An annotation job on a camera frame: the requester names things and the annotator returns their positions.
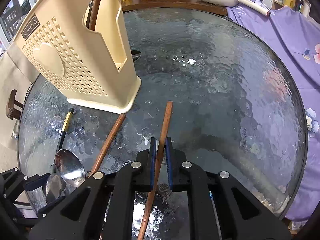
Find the purple floral cloth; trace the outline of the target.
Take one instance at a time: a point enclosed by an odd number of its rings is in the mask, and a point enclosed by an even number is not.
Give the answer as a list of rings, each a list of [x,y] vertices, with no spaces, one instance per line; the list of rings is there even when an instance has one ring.
[[[319,202],[319,26],[289,7],[269,17],[246,5],[227,8],[228,17],[261,38],[292,75],[305,107],[308,156],[300,188],[286,217],[303,221]]]

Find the stainless steel spoon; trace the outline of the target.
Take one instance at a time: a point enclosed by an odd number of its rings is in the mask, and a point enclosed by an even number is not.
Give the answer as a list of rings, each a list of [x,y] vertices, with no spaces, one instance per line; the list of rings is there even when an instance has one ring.
[[[67,149],[60,149],[54,160],[60,177],[72,187],[79,187],[86,180],[85,169],[77,156]]]

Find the black gold-banded chopstick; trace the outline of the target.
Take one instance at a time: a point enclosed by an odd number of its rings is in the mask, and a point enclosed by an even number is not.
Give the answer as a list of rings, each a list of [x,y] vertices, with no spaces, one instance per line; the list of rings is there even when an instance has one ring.
[[[70,125],[70,122],[71,122],[71,118],[74,114],[74,108],[70,108],[67,115],[66,115],[66,118],[64,120],[64,123],[63,123],[63,126],[62,126],[62,129],[61,129],[61,133],[60,133],[60,137],[59,137],[59,140],[58,140],[58,144],[57,144],[57,148],[56,148],[56,153],[61,150],[62,146],[63,146],[63,142],[64,142],[64,139],[65,139],[65,136],[66,136],[66,133],[67,133],[67,130],[69,128],[69,125]]]

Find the grey translucent spoon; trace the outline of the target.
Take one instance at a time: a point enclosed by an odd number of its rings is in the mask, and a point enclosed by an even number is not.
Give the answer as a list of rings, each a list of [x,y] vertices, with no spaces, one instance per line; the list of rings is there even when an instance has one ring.
[[[49,177],[43,186],[43,193],[46,197],[47,204],[50,204],[60,198],[61,192],[66,187],[66,182],[61,178],[59,171],[55,165],[51,165],[49,169]]]

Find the dark wooden side table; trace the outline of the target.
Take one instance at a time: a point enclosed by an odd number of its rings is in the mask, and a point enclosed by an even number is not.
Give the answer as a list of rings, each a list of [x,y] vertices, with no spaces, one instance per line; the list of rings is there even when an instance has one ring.
[[[201,0],[127,0],[122,1],[121,6],[123,12],[147,8],[183,8],[227,17],[226,7],[206,3]]]

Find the brown wooden stool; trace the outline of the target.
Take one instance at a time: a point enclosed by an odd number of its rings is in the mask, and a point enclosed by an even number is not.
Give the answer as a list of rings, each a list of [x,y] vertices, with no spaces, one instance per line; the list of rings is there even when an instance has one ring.
[[[7,106],[5,108],[6,117],[13,120],[20,120],[23,104],[15,99],[17,90],[13,89],[8,97]]]

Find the beige perforated utensil holder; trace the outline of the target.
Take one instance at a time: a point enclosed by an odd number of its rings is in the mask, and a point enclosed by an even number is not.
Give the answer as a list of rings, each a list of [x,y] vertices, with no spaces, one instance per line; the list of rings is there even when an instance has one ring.
[[[112,113],[130,110],[140,88],[121,0],[101,0],[95,30],[93,0],[37,0],[14,44],[74,105]]]

